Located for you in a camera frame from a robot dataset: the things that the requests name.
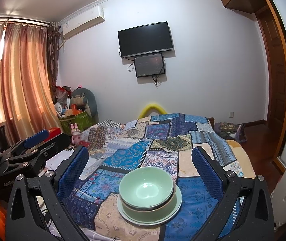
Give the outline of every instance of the green gift bag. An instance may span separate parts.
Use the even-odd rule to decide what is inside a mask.
[[[64,133],[70,136],[72,135],[70,132],[71,124],[77,123],[78,129],[80,130],[80,132],[83,132],[84,130],[88,129],[89,127],[95,124],[93,117],[90,117],[85,111],[77,115],[59,117],[58,119],[61,122]]]

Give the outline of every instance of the metal bolt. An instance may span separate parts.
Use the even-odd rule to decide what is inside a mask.
[[[46,177],[51,177],[53,174],[54,174],[54,171],[48,170],[48,171],[46,171],[45,176]]]
[[[235,172],[232,171],[232,170],[229,170],[229,171],[227,171],[227,175],[228,175],[230,178],[234,178],[234,177],[235,177]]]
[[[264,176],[258,175],[258,180],[263,181],[264,180]]]
[[[24,177],[24,175],[23,175],[23,174],[19,174],[19,175],[16,177],[16,180],[22,180],[22,179],[23,179],[23,177]]]

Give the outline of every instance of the blanket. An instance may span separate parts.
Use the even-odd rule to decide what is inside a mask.
[[[88,148],[89,161],[63,204],[90,239],[190,241],[218,203],[192,163],[196,146],[202,146],[226,171],[243,177],[229,144],[201,116],[174,113],[127,124],[107,120],[82,132],[81,143]],[[145,166],[167,171],[183,198],[172,220],[152,228],[125,221],[117,210],[120,181],[129,171]],[[242,201],[235,204],[221,237],[230,232]]]

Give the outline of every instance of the door frame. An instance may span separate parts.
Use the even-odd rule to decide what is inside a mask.
[[[280,33],[280,40],[281,40],[281,44],[282,44],[283,51],[284,51],[285,67],[286,67],[286,31],[285,31],[282,19],[278,13],[277,8],[275,7],[275,4],[273,3],[273,1],[272,0],[265,0],[265,1],[267,3],[268,8],[270,9],[270,11],[272,13],[272,16],[273,16],[275,23],[276,23],[276,27]],[[265,6],[262,9],[260,9],[258,12],[256,12],[256,14],[258,14],[258,13],[260,13],[266,9],[267,9],[267,7]],[[266,40],[265,40],[264,35],[263,35],[263,39],[264,39],[264,45],[266,47]],[[269,69],[269,108],[268,108],[268,117],[267,117],[267,120],[269,120],[269,118],[270,118],[269,115],[270,115],[270,110],[271,110],[271,99],[272,99],[272,90],[271,90],[272,79],[271,79],[271,65],[270,65],[269,53],[267,50],[266,50],[266,52],[267,52],[268,69]],[[285,145],[285,141],[286,141],[286,109],[285,109],[285,116],[284,116],[284,121],[283,121],[283,125],[282,125],[280,138],[278,140],[277,148],[276,148],[274,156],[273,156],[273,158],[274,158],[273,161],[280,168],[280,170],[282,172],[285,171],[285,167],[277,157],[281,155],[281,152],[282,152],[284,145]]]

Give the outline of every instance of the black tv screen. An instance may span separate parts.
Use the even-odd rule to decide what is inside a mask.
[[[173,50],[167,22],[119,31],[118,41],[122,58]]]

